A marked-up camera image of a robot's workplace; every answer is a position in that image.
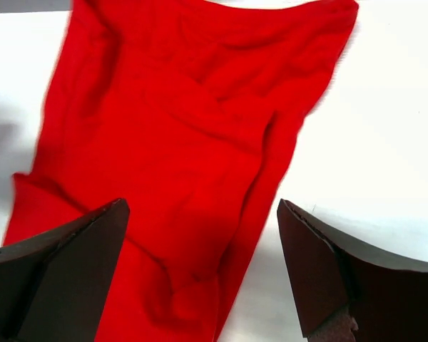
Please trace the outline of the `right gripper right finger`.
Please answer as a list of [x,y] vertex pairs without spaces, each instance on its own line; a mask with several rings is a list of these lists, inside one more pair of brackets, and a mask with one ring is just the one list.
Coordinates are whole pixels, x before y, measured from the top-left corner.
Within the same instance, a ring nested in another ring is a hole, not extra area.
[[285,199],[277,220],[308,341],[428,341],[428,262],[368,244]]

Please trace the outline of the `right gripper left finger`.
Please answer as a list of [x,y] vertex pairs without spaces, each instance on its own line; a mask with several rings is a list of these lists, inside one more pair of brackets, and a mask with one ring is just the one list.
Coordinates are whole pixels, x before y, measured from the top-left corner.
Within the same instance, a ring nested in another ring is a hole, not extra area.
[[129,212],[116,199],[0,248],[0,341],[93,341]]

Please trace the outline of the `red t shirt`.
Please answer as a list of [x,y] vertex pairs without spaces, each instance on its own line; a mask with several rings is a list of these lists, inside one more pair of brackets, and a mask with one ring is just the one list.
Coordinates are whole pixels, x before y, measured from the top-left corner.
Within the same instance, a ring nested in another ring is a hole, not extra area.
[[75,1],[5,243],[122,197],[96,340],[215,341],[357,11]]

